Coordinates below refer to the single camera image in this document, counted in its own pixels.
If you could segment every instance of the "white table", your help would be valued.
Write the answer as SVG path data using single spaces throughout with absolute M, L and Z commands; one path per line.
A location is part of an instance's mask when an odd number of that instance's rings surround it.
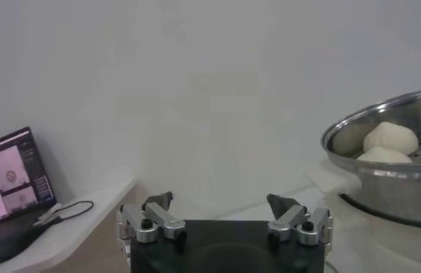
M 91 200 L 94 207 L 79 217 L 50 227 L 20 255 L 0 264 L 0 272 L 40 272 L 61 263 L 85 241 L 133 185 L 134 182 L 124 182 L 74 198 L 70 204 Z

